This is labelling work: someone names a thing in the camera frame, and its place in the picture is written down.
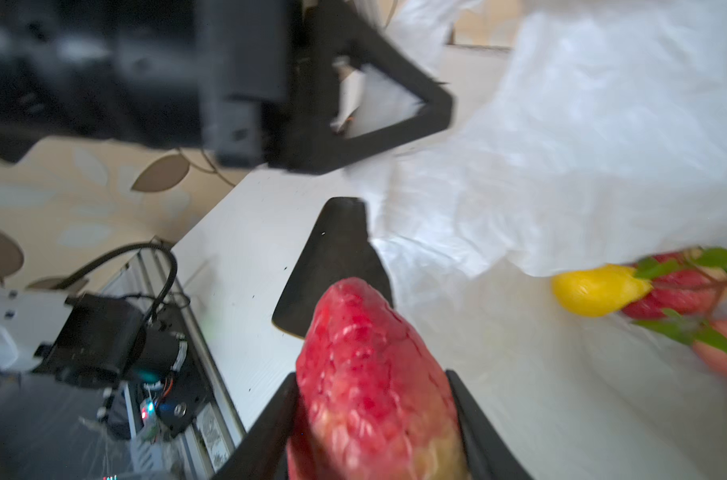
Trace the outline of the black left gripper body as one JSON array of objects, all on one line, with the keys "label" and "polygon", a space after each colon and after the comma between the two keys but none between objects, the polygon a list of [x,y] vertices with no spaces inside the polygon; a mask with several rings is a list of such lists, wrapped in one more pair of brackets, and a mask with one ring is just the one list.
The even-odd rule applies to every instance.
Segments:
[{"label": "black left gripper body", "polygon": [[73,137],[262,165],[297,21],[293,1],[0,1],[0,160]]}]

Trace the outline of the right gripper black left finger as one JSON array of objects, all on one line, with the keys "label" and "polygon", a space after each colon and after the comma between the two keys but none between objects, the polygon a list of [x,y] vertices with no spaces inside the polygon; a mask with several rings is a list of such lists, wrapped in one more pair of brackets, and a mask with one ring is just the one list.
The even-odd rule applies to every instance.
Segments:
[{"label": "right gripper black left finger", "polygon": [[289,479],[287,445],[298,399],[297,375],[291,372],[213,480]]}]

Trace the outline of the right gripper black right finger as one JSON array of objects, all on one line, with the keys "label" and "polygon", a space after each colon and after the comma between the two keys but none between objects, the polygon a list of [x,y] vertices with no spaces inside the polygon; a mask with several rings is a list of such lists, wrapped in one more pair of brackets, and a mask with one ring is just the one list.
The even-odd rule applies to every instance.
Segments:
[{"label": "right gripper black right finger", "polygon": [[463,448],[465,448],[471,478],[531,480],[529,472],[523,468],[501,435],[493,428],[459,374],[453,370],[447,370],[445,375],[451,385],[453,399],[455,399]]}]

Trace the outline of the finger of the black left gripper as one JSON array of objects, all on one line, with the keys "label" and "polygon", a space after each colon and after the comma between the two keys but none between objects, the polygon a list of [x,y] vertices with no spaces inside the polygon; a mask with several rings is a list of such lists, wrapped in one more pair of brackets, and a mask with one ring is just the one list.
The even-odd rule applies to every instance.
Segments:
[{"label": "finger of the black left gripper", "polygon": [[453,96],[343,1],[305,19],[279,166],[324,175],[449,128]]}]

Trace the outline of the large red fake strawberry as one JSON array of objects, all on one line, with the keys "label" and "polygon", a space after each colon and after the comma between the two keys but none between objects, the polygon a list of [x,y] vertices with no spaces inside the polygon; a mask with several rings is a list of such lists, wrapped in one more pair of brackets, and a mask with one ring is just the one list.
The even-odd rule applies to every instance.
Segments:
[{"label": "large red fake strawberry", "polygon": [[320,299],[296,375],[290,478],[471,476],[445,371],[364,280],[341,280]]}]

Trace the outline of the yellow lemon with leafy branch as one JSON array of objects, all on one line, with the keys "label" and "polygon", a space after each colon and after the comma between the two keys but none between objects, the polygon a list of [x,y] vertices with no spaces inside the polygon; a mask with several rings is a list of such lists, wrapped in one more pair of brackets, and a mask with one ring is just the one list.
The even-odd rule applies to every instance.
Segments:
[{"label": "yellow lemon with leafy branch", "polygon": [[644,298],[655,287],[693,291],[714,289],[715,302],[705,314],[682,316],[675,310],[665,309],[665,317],[658,320],[625,317],[636,326],[677,343],[692,346],[699,341],[727,354],[727,338],[711,325],[715,321],[715,310],[727,297],[727,280],[683,287],[659,281],[661,276],[697,267],[727,272],[727,249],[693,248],[647,256],[629,265],[607,264],[591,270],[565,272],[551,278],[551,292],[563,309],[585,318],[600,318],[621,313],[625,306]]}]

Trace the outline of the white plastic bag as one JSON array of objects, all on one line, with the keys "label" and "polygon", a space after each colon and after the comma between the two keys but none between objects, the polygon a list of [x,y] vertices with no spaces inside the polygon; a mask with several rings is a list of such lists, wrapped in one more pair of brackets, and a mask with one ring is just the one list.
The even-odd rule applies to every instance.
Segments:
[{"label": "white plastic bag", "polygon": [[397,311],[535,479],[727,479],[727,380],[549,278],[727,248],[727,1],[529,1],[493,97],[348,174]]}]

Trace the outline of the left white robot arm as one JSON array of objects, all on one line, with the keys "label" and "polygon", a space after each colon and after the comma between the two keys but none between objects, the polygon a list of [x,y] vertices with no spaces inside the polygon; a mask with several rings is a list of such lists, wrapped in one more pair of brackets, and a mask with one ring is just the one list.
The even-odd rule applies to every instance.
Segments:
[{"label": "left white robot arm", "polygon": [[[417,98],[415,115],[359,137],[335,61],[373,67]],[[0,160],[41,140],[199,148],[224,167],[323,175],[446,130],[453,99],[341,1],[0,1]],[[71,296],[93,261],[50,290],[0,288],[0,370],[89,389],[158,384],[155,410],[187,427],[208,388],[192,336],[157,329],[177,275],[151,304]]]}]

